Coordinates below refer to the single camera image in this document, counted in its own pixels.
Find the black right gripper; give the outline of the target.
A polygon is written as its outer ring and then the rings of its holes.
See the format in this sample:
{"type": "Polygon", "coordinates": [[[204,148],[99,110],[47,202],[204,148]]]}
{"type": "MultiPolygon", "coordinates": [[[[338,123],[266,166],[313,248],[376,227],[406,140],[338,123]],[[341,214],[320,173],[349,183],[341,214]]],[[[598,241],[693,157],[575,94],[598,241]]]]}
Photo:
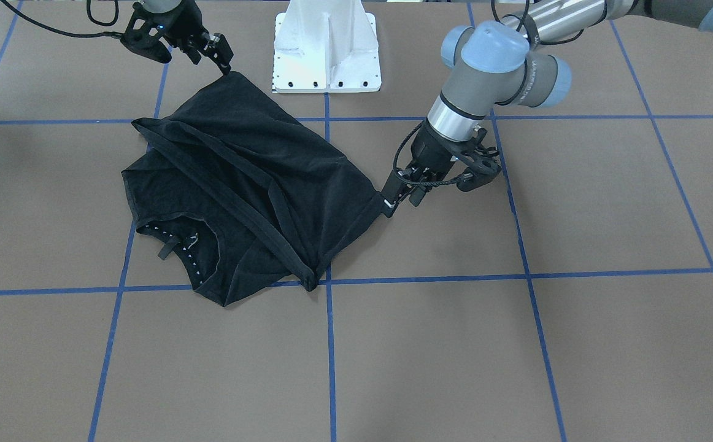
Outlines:
{"type": "Polygon", "coordinates": [[[210,34],[194,1],[137,1],[120,42],[130,52],[167,64],[168,45],[179,48],[194,65],[202,54],[223,76],[231,72],[234,53],[224,34],[210,34]]]}

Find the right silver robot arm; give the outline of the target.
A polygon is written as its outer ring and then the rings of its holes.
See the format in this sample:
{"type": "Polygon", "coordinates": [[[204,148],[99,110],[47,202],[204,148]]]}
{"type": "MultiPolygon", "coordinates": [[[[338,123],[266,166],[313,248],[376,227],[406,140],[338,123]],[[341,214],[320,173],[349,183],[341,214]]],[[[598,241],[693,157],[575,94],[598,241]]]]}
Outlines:
{"type": "Polygon", "coordinates": [[[234,53],[221,33],[203,26],[202,12],[194,1],[140,1],[133,3],[128,28],[119,41],[130,52],[168,64],[168,45],[179,48],[193,64],[208,58],[223,76],[231,72],[234,53]]]}

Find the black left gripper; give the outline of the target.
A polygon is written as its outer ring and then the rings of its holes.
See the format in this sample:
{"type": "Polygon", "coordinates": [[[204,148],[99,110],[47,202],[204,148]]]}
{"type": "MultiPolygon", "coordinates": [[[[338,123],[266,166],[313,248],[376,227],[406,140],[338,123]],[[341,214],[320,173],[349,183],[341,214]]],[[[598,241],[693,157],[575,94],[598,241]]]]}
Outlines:
{"type": "Polygon", "coordinates": [[[385,180],[381,190],[384,216],[391,218],[408,195],[410,204],[419,207],[433,187],[454,184],[469,192],[490,184],[503,169],[497,148],[482,143],[487,134],[485,128],[476,126],[465,142],[452,142],[424,120],[412,143],[409,169],[391,171],[385,180]]]}

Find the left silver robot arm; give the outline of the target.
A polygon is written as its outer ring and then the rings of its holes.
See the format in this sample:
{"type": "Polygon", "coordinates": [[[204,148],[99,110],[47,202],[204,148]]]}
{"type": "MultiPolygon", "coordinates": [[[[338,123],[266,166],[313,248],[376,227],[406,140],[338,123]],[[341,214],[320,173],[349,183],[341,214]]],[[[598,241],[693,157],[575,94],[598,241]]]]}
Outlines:
{"type": "Polygon", "coordinates": [[[482,121],[491,110],[556,106],[571,87],[567,62],[538,48],[572,42],[589,27],[625,16],[713,33],[713,1],[540,1],[449,31],[441,46],[449,78],[405,138],[412,159],[403,168],[393,165],[381,192],[384,214],[392,216],[402,201],[419,205],[432,188],[469,192],[490,184],[502,173],[497,149],[482,143],[482,121]]]}

